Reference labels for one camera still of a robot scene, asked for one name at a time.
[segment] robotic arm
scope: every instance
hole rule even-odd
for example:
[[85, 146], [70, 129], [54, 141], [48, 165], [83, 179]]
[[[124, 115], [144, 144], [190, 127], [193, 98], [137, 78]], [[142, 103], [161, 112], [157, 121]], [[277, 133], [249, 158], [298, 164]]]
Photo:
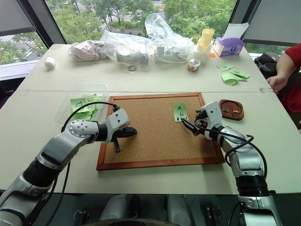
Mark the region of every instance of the robotic arm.
[[29, 225], [35, 221], [43, 207], [43, 196], [59, 173], [68, 165], [80, 147], [95, 141], [114, 142], [120, 152], [118, 137], [137, 133], [124, 109], [111, 114], [103, 124], [95, 121], [75, 120], [53, 137], [0, 197], [0, 226]]
[[230, 166], [238, 187], [238, 200], [241, 205], [238, 218], [240, 225], [281, 226], [274, 199], [265, 181], [260, 154], [251, 144], [242, 145], [232, 151], [244, 141], [230, 137], [231, 135], [244, 140], [249, 140], [250, 137], [230, 127], [222, 126], [222, 113], [217, 102], [211, 102], [196, 112], [198, 114], [195, 125], [185, 118], [182, 118], [182, 122], [194, 135], [203, 134], [207, 139], [217, 141], [225, 153], [229, 152]]

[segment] brown tray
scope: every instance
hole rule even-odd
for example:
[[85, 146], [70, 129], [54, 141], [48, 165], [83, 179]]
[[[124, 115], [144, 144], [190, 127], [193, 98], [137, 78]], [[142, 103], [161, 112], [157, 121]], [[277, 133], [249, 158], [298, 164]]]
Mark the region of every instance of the brown tray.
[[[194, 136], [181, 122], [174, 121], [173, 104], [185, 103], [190, 120], [195, 110], [205, 105], [201, 93], [119, 96], [110, 102], [124, 108], [138, 133], [119, 138], [120, 153], [113, 143], [101, 145], [97, 170], [115, 170], [155, 166], [223, 163], [215, 141]], [[107, 116], [112, 113], [109, 107]]]
[[[225, 119], [232, 119], [232, 120], [242, 120], [244, 118], [244, 109], [241, 103], [234, 101], [234, 100], [221, 100], [220, 109], [227, 109], [228, 112], [222, 111], [222, 117]], [[239, 111], [239, 113], [234, 113], [235, 116], [232, 115], [233, 110]]]

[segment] clear plastic bag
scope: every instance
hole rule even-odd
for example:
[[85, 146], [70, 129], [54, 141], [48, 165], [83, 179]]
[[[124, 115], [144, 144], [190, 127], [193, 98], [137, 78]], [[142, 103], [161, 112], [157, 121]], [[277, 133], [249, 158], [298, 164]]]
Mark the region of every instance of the clear plastic bag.
[[145, 20], [146, 32], [152, 41], [150, 54], [155, 62], [182, 64], [191, 58], [193, 42], [175, 33], [158, 14], [150, 14]]
[[105, 30], [100, 41], [104, 43], [101, 51], [112, 60], [126, 65], [148, 67], [149, 39]]
[[68, 53], [78, 61], [104, 60], [108, 57], [101, 52], [102, 47], [103, 42], [101, 41], [87, 40], [73, 43], [69, 47]]

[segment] wooden frame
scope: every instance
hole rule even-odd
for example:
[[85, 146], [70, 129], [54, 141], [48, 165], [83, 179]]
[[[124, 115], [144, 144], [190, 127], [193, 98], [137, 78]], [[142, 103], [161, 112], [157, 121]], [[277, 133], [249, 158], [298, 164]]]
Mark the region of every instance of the wooden frame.
[[[163, 95], [137, 95], [137, 96], [118, 96], [110, 97], [110, 103], [115, 100], [123, 99], [145, 99], [145, 98], [164, 98], [164, 97], [198, 97], [201, 106], [205, 105], [201, 93], [180, 93], [180, 94], [163, 94]], [[112, 113], [113, 107], [109, 106], [107, 117]], [[175, 166], [175, 165], [196, 165], [196, 164], [212, 164], [224, 163], [222, 151], [215, 141], [213, 142], [216, 157], [204, 158], [187, 158], [187, 159], [170, 159], [170, 160], [150, 160], [150, 161], [130, 161], [130, 162], [113, 162], [104, 163], [105, 152], [107, 145], [101, 145], [96, 170], [117, 170], [141, 167], [155, 167], [155, 166]]]

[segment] white cap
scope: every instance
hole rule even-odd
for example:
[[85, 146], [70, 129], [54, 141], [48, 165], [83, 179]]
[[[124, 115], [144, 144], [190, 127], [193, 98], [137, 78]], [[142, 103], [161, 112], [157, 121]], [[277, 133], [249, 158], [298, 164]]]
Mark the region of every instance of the white cap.
[[52, 57], [47, 57], [44, 64], [45, 64], [46, 68], [54, 69], [55, 60]]

